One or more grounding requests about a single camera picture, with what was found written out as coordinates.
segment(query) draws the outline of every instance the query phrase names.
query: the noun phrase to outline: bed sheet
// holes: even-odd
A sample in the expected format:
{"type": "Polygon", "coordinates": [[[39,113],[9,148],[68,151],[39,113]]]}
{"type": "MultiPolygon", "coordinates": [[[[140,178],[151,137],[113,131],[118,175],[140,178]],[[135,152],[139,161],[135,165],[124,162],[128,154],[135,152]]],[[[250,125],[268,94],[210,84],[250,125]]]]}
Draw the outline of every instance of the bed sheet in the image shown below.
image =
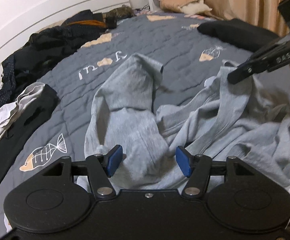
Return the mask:
{"type": "MultiPolygon", "coordinates": [[[[197,26],[208,21],[212,19],[171,13],[123,20],[112,30],[111,41],[79,49],[39,79],[50,85],[61,101],[51,119],[27,141],[0,185],[0,237],[10,229],[3,212],[8,192],[63,155],[70,156],[72,161],[84,159],[84,139],[93,96],[130,55],[138,52],[164,65],[154,111],[164,104],[188,103],[204,87],[205,80],[218,73],[222,60],[242,63],[251,55],[217,38],[200,34],[197,26]],[[52,150],[43,158],[41,149],[52,150]]],[[[278,100],[290,101],[289,68],[274,73],[260,74],[259,78],[277,94],[278,100]]]]}

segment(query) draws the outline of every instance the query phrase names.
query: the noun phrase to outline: gray hoodie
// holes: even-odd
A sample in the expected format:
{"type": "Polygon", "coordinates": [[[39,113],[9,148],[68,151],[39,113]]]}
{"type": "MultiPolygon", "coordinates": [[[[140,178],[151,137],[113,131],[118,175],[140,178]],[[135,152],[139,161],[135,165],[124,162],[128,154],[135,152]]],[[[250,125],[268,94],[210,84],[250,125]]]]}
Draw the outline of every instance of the gray hoodie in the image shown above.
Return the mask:
{"type": "MultiPolygon", "coordinates": [[[[110,179],[114,188],[182,190],[186,178],[175,159],[177,146],[193,155],[224,161],[235,155],[270,179],[290,187],[290,109],[276,106],[253,77],[232,85],[224,62],[213,83],[187,105],[160,106],[153,95],[163,66],[133,54],[96,92],[86,136],[85,157],[106,154],[116,144],[126,159],[110,179]]],[[[85,177],[77,183],[89,191],[85,177]]],[[[209,189],[222,183],[211,177],[209,189]]]]}

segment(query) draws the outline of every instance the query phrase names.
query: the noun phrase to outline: black cloth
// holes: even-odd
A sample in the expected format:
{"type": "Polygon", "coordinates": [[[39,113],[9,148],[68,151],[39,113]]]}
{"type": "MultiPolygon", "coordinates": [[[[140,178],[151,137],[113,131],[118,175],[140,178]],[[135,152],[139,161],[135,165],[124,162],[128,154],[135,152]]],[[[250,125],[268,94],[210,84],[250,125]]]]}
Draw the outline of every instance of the black cloth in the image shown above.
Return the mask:
{"type": "Polygon", "coordinates": [[[197,27],[197,30],[202,34],[219,38],[223,42],[251,52],[259,50],[279,37],[267,29],[239,19],[203,23],[197,27]]]}
{"type": "Polygon", "coordinates": [[[66,25],[91,19],[93,19],[93,13],[90,10],[79,12],[67,19],[66,23],[61,26],[32,34],[29,41],[13,53],[16,81],[14,99],[28,85],[53,69],[62,59],[72,55],[84,43],[98,39],[105,32],[106,29],[99,26],[66,25]]]}
{"type": "Polygon", "coordinates": [[[2,77],[3,86],[0,89],[0,107],[6,103],[11,102],[12,94],[15,90],[15,77],[14,77],[14,57],[9,56],[5,60],[5,67],[3,68],[2,77]]]}
{"type": "Polygon", "coordinates": [[[0,107],[14,101],[28,85],[36,82],[84,43],[99,38],[105,28],[79,24],[66,26],[72,22],[91,19],[102,20],[102,15],[93,14],[90,10],[79,12],[67,19],[62,26],[32,34],[21,49],[7,57],[2,62],[0,107]]]}
{"type": "Polygon", "coordinates": [[[26,141],[50,119],[59,102],[56,92],[48,85],[4,133],[0,140],[0,183],[23,149],[26,141]]]}
{"type": "Polygon", "coordinates": [[[103,14],[102,13],[92,13],[91,10],[84,10],[81,11],[72,17],[66,19],[62,26],[67,25],[72,22],[79,22],[79,21],[86,21],[86,20],[96,20],[99,22],[103,21],[103,14]]]}

